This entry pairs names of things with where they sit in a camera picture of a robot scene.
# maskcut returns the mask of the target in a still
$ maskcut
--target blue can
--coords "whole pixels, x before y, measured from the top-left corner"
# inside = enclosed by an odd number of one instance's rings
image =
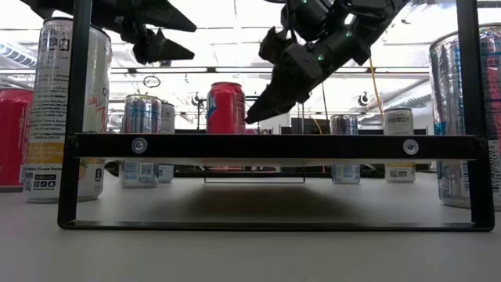
[[[330,118],[330,134],[358,135],[359,121],[355,115],[338,114]],[[360,183],[360,165],[336,164],[332,166],[332,181],[336,184]]]
[[[121,133],[158,134],[162,122],[162,102],[154,96],[129,95],[125,98]],[[122,161],[120,181],[124,188],[156,187],[158,164]]]

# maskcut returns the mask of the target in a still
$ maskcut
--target screw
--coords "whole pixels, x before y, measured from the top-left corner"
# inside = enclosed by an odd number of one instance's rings
[[[144,138],[136,138],[132,141],[132,150],[136,154],[142,154],[144,151],[146,151],[146,148],[148,147],[148,143]]]
[[[417,152],[420,150],[419,144],[415,140],[412,140],[412,139],[407,139],[404,142],[404,146],[403,147],[404,147],[404,151],[408,155],[411,155],[411,156],[417,154]]]

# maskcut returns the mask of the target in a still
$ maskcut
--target soda can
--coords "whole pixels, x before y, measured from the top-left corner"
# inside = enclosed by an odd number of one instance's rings
[[[73,20],[67,18],[48,19],[40,30],[29,153],[23,168],[24,193],[30,202],[57,202],[62,188],[72,31]],[[111,40],[94,26],[89,32],[87,56],[83,132],[105,133]],[[80,159],[79,201],[94,200],[103,192],[103,172],[104,160]]]
[[[154,96],[125,97],[121,133],[160,133],[162,102]],[[124,188],[153,188],[158,184],[158,164],[121,161],[120,181]]]
[[[501,211],[501,23],[479,27],[481,76],[490,156],[494,207]],[[435,135],[464,135],[463,89],[457,32],[430,47]],[[444,204],[469,208],[470,182],[466,161],[437,161],[438,188]]]
[[[33,91],[0,89],[0,191],[23,190],[23,164],[30,138],[29,120]]]
[[[385,110],[384,134],[388,136],[414,135],[413,111],[408,108]],[[390,183],[413,183],[416,181],[416,164],[413,162],[386,164],[384,178]]]
[[[167,101],[162,101],[162,125],[160,134],[175,133],[175,108]],[[173,164],[158,164],[158,182],[171,183],[174,178]]]
[[[355,115],[334,115],[330,117],[330,134],[358,135],[359,121]],[[335,164],[332,166],[332,181],[336,184],[360,183],[360,165]]]
[[[244,134],[245,94],[242,85],[217,82],[207,94],[207,133]]]

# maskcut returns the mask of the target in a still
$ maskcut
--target white can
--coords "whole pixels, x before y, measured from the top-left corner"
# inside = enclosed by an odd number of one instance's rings
[[[174,105],[162,101],[162,126],[160,134],[175,133],[175,108]],[[158,182],[171,183],[174,178],[173,164],[158,164]]]
[[[24,193],[30,202],[49,203],[59,199],[72,27],[71,19],[52,18],[46,20],[40,30],[29,154],[24,171]],[[107,72],[111,56],[108,35],[91,27],[83,132],[106,132],[109,93]],[[79,201],[94,200],[103,192],[103,172],[104,160],[88,157],[80,159]]]
[[[414,135],[413,111],[408,108],[385,110],[384,134]],[[416,164],[413,162],[386,164],[384,176],[390,183],[413,183],[416,181]]]

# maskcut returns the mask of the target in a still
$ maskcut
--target robotic arm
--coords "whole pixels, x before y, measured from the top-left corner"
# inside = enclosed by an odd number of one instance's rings
[[[72,14],[75,0],[21,0],[43,18],[58,9]],[[247,112],[248,124],[288,112],[350,59],[359,65],[370,57],[370,46],[383,34],[409,0],[266,0],[286,3],[284,29],[269,30],[259,56],[274,64],[272,80]],[[349,25],[349,14],[355,16]],[[194,54],[156,34],[146,24],[194,32],[196,26],[167,0],[94,0],[92,23],[116,31],[134,44],[139,63],[191,60]],[[308,43],[300,45],[294,30]],[[287,38],[288,31],[292,37]]]
[[[55,10],[73,14],[74,0],[21,0],[39,16],[47,19]],[[191,60],[195,55],[181,45],[156,34],[146,24],[194,32],[196,26],[166,0],[94,0],[92,23],[121,35],[134,44],[138,63],[161,60]]]
[[[272,81],[247,112],[248,124],[288,112],[350,59],[370,58],[370,46],[384,33],[409,0],[287,0],[284,29],[269,30],[259,56],[274,64]],[[346,26],[346,17],[354,20]],[[294,30],[308,43],[299,45]]]

